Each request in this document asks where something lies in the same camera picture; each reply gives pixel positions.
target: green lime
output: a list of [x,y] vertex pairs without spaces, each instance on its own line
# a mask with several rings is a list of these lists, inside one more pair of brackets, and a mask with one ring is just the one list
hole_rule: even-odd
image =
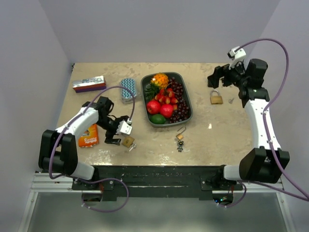
[[164,124],[166,119],[163,117],[163,115],[157,114],[152,115],[150,121],[155,124]]

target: gray tray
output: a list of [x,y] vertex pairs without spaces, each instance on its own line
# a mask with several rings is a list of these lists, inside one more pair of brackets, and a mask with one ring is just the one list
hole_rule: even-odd
[[183,99],[185,100],[187,105],[190,107],[190,112],[189,112],[189,118],[187,120],[182,121],[182,122],[168,123],[168,120],[167,120],[165,124],[154,124],[154,123],[152,123],[150,121],[151,114],[149,114],[147,112],[147,109],[146,109],[146,104],[148,103],[148,101],[146,100],[146,98],[144,96],[144,89],[145,89],[146,85],[148,85],[150,83],[151,78],[154,75],[156,75],[156,73],[148,75],[148,76],[145,76],[141,80],[141,82],[140,82],[140,84],[141,84],[141,92],[142,92],[142,99],[143,99],[143,103],[144,103],[144,109],[145,109],[145,112],[146,112],[146,115],[147,115],[147,118],[148,118],[148,122],[153,127],[157,127],[157,128],[178,126],[180,124],[187,123],[192,118],[192,116],[193,116],[192,105],[191,105],[190,98],[189,98],[189,95],[188,95],[188,91],[187,91],[187,88],[186,88],[186,86],[184,84],[182,76],[180,76],[176,72],[173,72],[173,73],[172,72],[164,72],[164,74],[166,74],[169,78],[175,77],[176,81],[183,85]]

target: orange package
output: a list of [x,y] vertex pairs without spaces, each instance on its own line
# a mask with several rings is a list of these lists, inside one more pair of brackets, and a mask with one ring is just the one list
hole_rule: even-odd
[[90,146],[93,146],[95,144],[98,144],[98,129],[97,129],[97,125],[93,124],[79,138],[78,146],[80,146],[80,147],[90,147]]

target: pineapple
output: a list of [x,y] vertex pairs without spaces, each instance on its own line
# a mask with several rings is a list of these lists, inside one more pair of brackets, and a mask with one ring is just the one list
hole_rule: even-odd
[[157,95],[160,89],[165,89],[169,84],[169,78],[164,73],[157,73],[150,80],[145,89],[146,99],[151,100]]

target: marble tabletop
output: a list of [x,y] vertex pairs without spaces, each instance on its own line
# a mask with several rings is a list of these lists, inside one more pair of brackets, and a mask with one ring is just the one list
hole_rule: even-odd
[[[218,63],[76,63],[66,92],[58,126],[69,121],[98,91],[75,93],[72,81],[103,75],[107,86],[119,85],[124,78],[136,80],[159,72],[179,73],[185,82],[193,108],[193,117],[183,133],[184,147],[177,150],[174,140],[180,126],[154,128],[146,120],[141,97],[137,99],[131,136],[137,147],[129,152],[123,145],[105,144],[105,130],[98,127],[100,143],[93,147],[77,146],[78,158],[91,165],[221,165],[239,164],[252,149],[249,119],[234,86],[219,87],[224,104],[211,105],[207,76]],[[123,104],[119,89],[104,93],[115,107],[112,114],[130,115],[132,104]]]

